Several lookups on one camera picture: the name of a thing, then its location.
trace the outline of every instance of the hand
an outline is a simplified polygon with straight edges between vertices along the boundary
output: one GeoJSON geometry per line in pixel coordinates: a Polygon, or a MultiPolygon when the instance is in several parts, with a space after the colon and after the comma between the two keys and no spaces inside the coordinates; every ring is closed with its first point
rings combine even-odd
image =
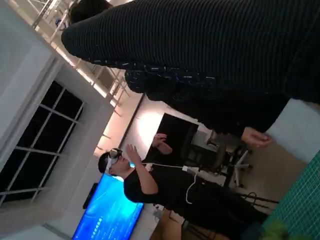
{"type": "Polygon", "coordinates": [[[128,144],[125,147],[125,152],[128,155],[130,162],[132,162],[135,166],[142,165],[142,160],[138,154],[136,146],[132,146],[132,144],[128,144]]]}
{"type": "Polygon", "coordinates": [[[241,139],[246,144],[256,146],[257,148],[266,146],[272,142],[271,137],[248,126],[244,129],[241,139]]]}
{"type": "Polygon", "coordinates": [[[165,140],[167,139],[167,135],[163,134],[163,133],[157,133],[156,135],[154,135],[153,137],[153,141],[151,146],[156,148],[158,147],[161,143],[163,143],[165,140]]]}

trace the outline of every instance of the black pants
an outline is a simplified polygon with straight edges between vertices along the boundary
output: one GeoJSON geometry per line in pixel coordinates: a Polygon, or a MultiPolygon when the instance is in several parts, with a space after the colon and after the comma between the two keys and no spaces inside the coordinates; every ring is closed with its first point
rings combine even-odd
{"type": "Polygon", "coordinates": [[[218,184],[198,179],[179,214],[190,223],[238,240],[253,223],[263,223],[267,214],[218,184]]]}

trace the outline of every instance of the desk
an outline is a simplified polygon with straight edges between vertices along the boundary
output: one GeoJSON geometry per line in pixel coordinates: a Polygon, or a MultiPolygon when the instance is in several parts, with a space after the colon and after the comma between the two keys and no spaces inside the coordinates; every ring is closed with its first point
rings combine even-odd
{"type": "Polygon", "coordinates": [[[291,235],[320,239],[320,152],[281,200],[264,225],[282,221],[291,235]]]}

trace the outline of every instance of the black knit garment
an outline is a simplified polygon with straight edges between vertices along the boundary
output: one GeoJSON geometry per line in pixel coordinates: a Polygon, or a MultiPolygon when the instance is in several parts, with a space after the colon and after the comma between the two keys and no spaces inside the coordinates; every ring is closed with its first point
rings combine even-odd
{"type": "Polygon", "coordinates": [[[306,76],[291,72],[310,64],[320,40],[319,7],[320,0],[136,0],[70,26],[62,42],[95,64],[189,73],[206,76],[217,88],[308,100],[297,89],[306,76]]]}

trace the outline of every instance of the window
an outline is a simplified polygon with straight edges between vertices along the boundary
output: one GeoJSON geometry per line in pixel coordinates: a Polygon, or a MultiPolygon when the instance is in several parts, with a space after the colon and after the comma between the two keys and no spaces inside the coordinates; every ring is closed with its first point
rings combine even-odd
{"type": "Polygon", "coordinates": [[[52,83],[0,172],[0,206],[31,199],[49,189],[50,174],[79,123],[84,103],[52,83]]]}

